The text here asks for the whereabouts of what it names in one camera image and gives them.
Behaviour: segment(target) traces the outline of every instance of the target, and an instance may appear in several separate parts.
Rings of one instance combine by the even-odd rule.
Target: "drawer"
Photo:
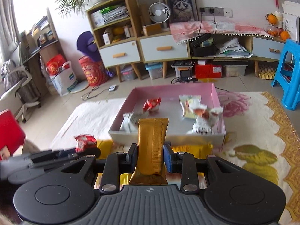
[[[139,62],[141,60],[136,41],[129,41],[99,50],[105,67]]]
[[[172,58],[187,58],[187,44],[176,44],[171,35],[140,40],[145,61],[162,61]]]
[[[281,52],[283,50],[284,45],[285,44],[282,42],[254,37],[252,53],[253,56],[256,57],[280,60]],[[291,60],[292,60],[292,54],[288,53],[286,57],[286,61],[290,62]]]

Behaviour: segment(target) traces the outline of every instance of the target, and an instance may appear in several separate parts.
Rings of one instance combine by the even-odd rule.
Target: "white bag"
[[[70,63],[70,68],[61,71],[58,75],[50,76],[52,84],[60,96],[69,94],[78,83],[78,79],[71,67],[71,62],[67,61],[66,63]]]

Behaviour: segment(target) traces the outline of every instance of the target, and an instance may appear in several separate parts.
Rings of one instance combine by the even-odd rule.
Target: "window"
[[[19,32],[31,30],[46,15],[48,0],[13,0]]]

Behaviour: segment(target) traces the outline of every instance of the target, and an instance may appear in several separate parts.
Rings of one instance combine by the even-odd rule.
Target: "egg carton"
[[[261,79],[273,80],[275,78],[276,69],[268,65],[262,64],[258,68],[258,73]]]

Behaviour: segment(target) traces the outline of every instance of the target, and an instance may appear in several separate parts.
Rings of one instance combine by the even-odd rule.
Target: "drawer handle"
[[[271,48],[270,48],[270,52],[280,53],[280,50],[276,50],[276,49],[271,49]]]
[[[169,51],[172,50],[172,46],[163,46],[163,47],[157,47],[156,50],[157,51]]]
[[[124,57],[125,55],[126,55],[126,53],[122,52],[122,53],[114,54],[112,57],[113,58],[121,58],[121,57]]]

